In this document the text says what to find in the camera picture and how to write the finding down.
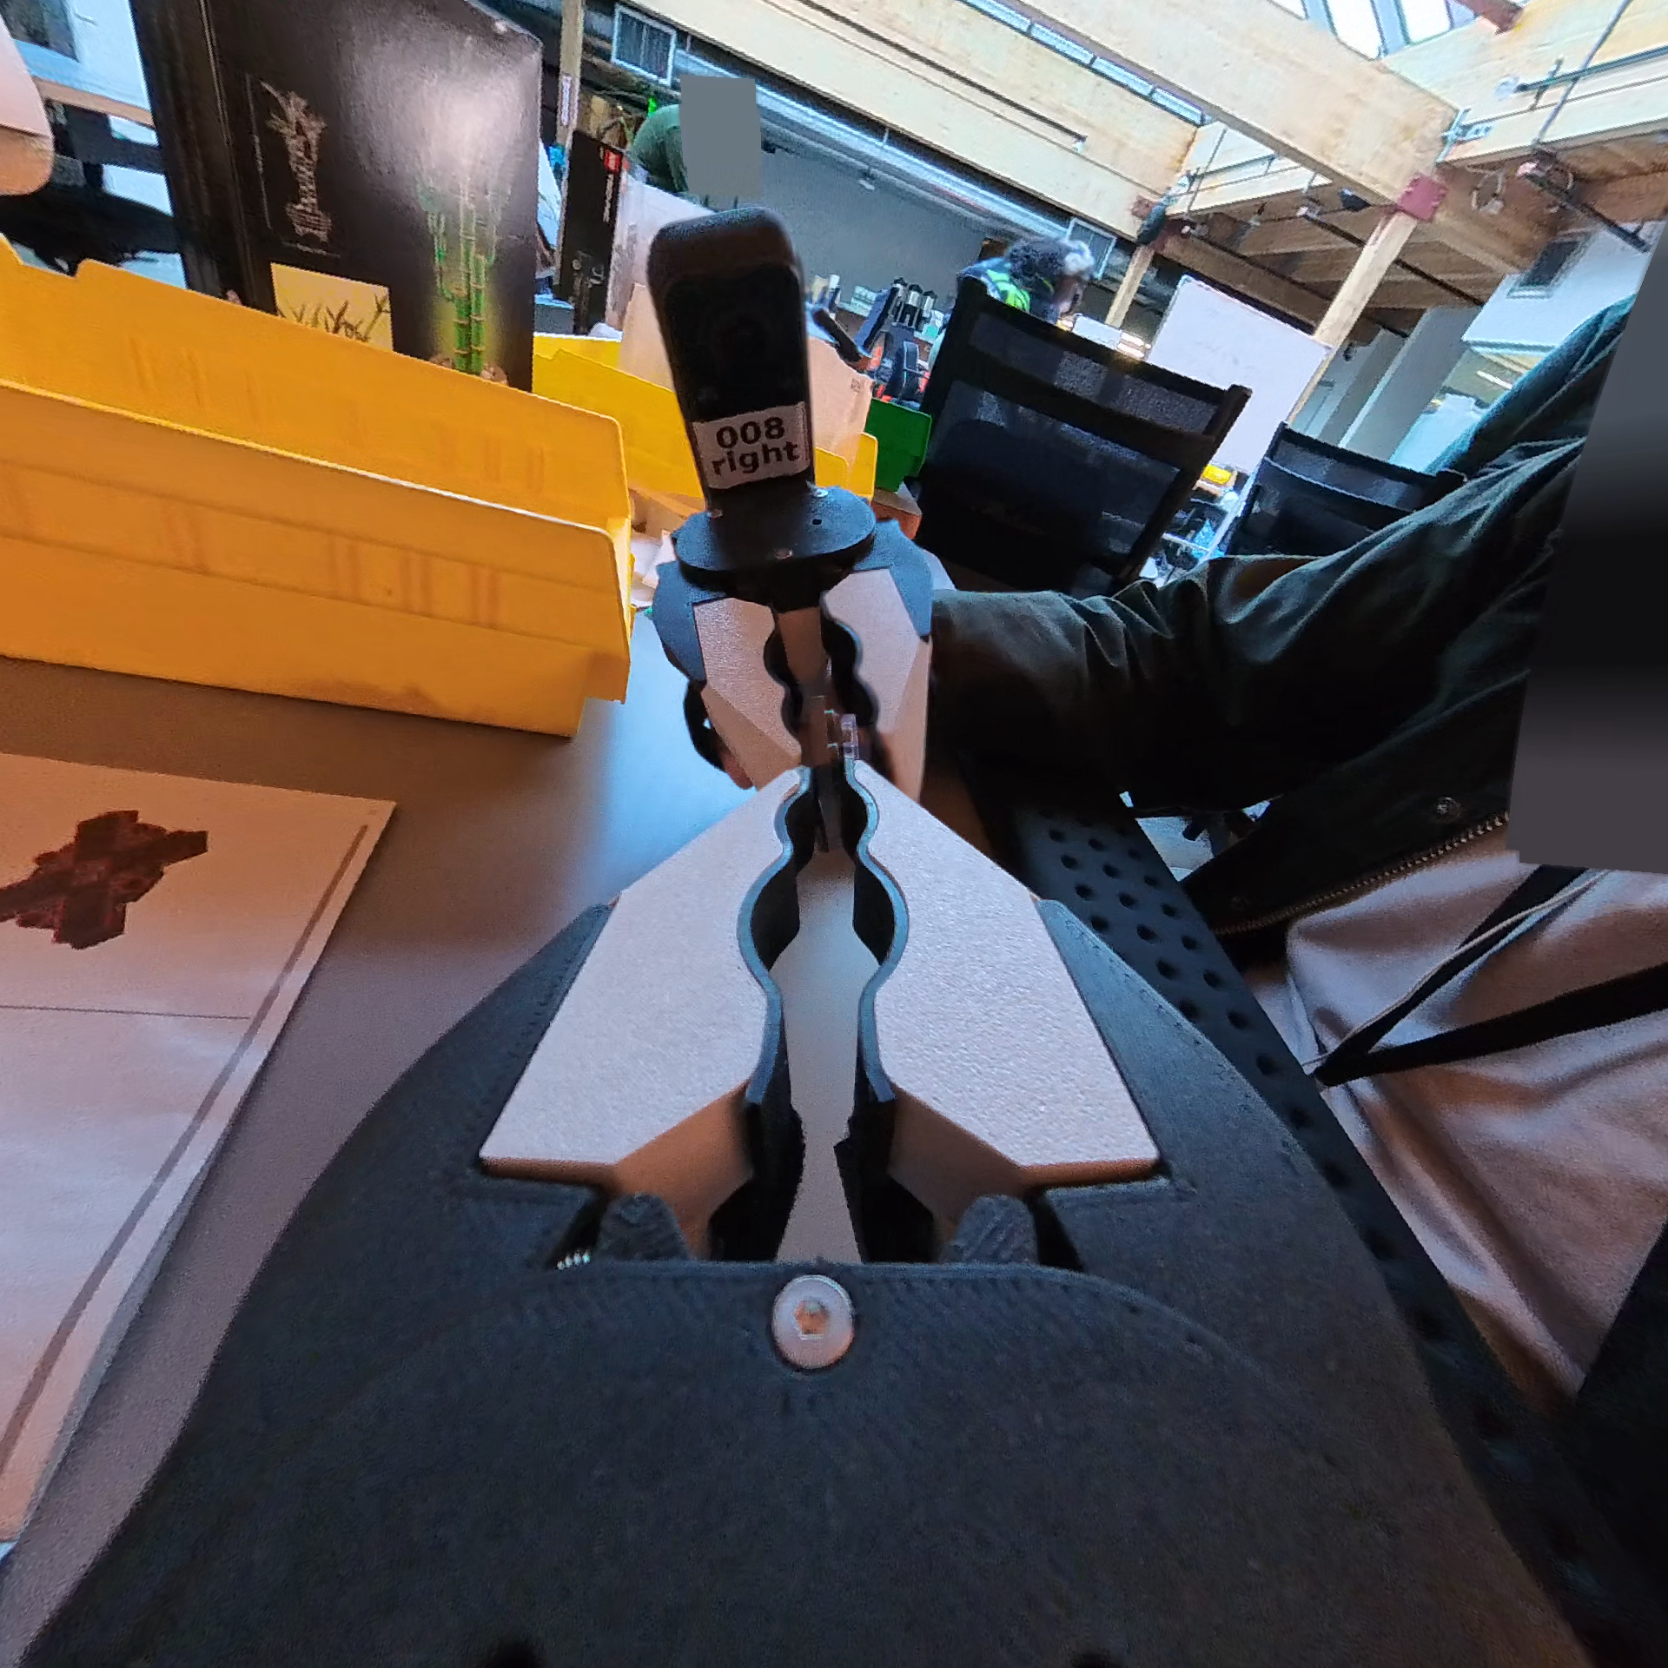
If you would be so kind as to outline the narrow black box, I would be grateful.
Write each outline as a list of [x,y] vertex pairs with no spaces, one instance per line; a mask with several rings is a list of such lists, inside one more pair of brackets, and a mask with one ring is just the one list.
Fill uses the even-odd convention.
[[552,296],[570,303],[572,337],[585,337],[605,320],[616,216],[627,178],[627,152],[572,131],[552,270]]

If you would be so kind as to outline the white board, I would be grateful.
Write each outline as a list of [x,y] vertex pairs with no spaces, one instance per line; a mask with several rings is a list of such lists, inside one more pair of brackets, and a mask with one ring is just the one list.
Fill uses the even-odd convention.
[[1279,427],[1298,410],[1332,346],[1185,275],[1146,361],[1211,388],[1247,388],[1250,401],[1211,463],[1250,477]]

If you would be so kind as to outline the black mesh chair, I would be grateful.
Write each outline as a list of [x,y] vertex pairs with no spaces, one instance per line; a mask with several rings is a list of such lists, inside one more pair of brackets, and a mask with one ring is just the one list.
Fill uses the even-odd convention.
[[1462,487],[1458,471],[1413,471],[1281,425],[1250,478],[1223,556],[1325,559]]

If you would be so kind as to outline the wooden clipboard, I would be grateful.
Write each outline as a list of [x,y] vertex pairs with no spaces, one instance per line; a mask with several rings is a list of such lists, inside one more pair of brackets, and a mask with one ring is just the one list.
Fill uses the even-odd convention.
[[0,82],[0,194],[30,196],[50,182],[53,135],[43,96],[8,24],[0,25]]

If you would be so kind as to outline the person's torso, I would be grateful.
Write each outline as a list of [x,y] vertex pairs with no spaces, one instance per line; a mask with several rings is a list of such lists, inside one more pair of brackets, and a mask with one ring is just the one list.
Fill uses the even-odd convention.
[[[1587,440],[1633,306],[1486,413],[1462,487]],[[1257,823],[1197,910],[1513,1382],[1570,1412],[1666,1242],[1666,876],[1535,864],[1506,812],[1309,886],[1229,856]]]

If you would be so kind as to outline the black perforated pad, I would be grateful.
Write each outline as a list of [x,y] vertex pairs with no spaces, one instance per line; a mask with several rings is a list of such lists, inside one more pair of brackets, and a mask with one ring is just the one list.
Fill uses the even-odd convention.
[[1513,1548],[1549,1581],[1600,1666],[1663,1666],[1666,1636],[1666,1242],[1644,1258],[1574,1408],[1541,1419],[1509,1389],[1480,1329],[1419,1249],[1320,1091],[1256,1005],[1135,817],[1046,806],[1003,816],[1015,874],[1066,910],[1143,991],[1160,1041],[1185,1041],[1164,1130],[1204,1176],[1250,1179],[1253,1138],[1273,1138],[1325,1227],[1378,1269],[1419,1352],[1450,1436]]

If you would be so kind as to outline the person's right forearm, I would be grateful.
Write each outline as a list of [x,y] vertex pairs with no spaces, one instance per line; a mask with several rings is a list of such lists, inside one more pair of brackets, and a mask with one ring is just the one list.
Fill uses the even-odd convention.
[[1391,867],[1507,812],[1582,440],[1516,452],[1330,559],[1219,559],[1075,601],[943,594],[929,730],[1141,806],[1266,803],[1243,864]]

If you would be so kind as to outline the grey desk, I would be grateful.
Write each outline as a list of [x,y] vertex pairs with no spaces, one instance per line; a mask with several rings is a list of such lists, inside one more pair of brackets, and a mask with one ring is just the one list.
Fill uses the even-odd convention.
[[572,742],[3,663],[6,751],[397,806],[3,1561],[6,1666],[143,1494],[249,1282],[370,1107],[579,913],[742,800],[698,762],[679,702],[647,621],[630,699],[591,702]]

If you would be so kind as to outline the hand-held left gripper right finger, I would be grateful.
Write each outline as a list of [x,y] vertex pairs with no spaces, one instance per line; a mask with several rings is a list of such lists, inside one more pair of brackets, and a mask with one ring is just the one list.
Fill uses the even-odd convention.
[[852,924],[878,967],[838,1146],[865,1260],[929,1260],[981,1196],[1135,1182],[1158,1151],[1010,874],[865,762],[840,771]]

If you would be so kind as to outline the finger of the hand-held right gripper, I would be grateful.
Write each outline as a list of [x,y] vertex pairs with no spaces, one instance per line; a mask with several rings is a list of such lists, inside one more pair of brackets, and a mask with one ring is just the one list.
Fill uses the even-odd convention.
[[832,694],[865,733],[865,758],[911,803],[926,764],[929,629],[896,579],[846,579],[822,597]]
[[703,601],[698,646],[700,701],[722,771],[736,784],[770,784],[815,767],[815,742],[804,733],[821,714],[821,612]]

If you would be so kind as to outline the yellow plastic parts bin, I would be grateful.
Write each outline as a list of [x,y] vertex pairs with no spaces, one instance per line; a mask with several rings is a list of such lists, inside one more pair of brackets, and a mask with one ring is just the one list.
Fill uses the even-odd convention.
[[703,510],[703,485],[673,390],[618,370],[618,342],[533,340],[533,390],[545,401],[610,418],[622,430],[627,485],[682,514]]
[[3,655],[572,737],[627,699],[605,416],[3,250]]

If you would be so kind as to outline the black toy set box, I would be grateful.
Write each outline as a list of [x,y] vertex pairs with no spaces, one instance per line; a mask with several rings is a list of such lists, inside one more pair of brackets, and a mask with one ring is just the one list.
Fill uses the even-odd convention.
[[185,286],[533,388],[538,37],[481,2],[134,2]]

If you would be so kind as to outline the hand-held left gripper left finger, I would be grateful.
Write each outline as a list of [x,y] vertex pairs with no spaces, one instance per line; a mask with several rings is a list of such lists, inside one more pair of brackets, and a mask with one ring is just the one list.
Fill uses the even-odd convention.
[[655,1195],[711,1252],[754,1176],[743,1098],[766,989],[742,946],[747,893],[781,864],[793,769],[616,897],[479,1160],[488,1174]]

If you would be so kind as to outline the instruction booklet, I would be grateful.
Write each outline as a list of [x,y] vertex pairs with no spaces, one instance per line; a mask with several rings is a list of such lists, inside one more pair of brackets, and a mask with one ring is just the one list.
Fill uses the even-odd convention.
[[3,756],[3,1543],[393,809]]

